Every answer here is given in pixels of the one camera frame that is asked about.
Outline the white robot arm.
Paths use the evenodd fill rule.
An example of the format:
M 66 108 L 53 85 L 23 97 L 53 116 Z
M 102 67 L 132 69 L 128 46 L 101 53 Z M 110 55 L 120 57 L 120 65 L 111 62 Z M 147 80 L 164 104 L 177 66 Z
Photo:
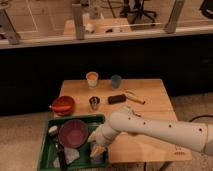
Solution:
M 105 152 L 122 132 L 144 134 L 213 157 L 213 125 L 147 119 L 136 115 L 128 106 L 114 110 L 89 135 L 88 142 L 96 142 L 90 156 L 96 157 Z

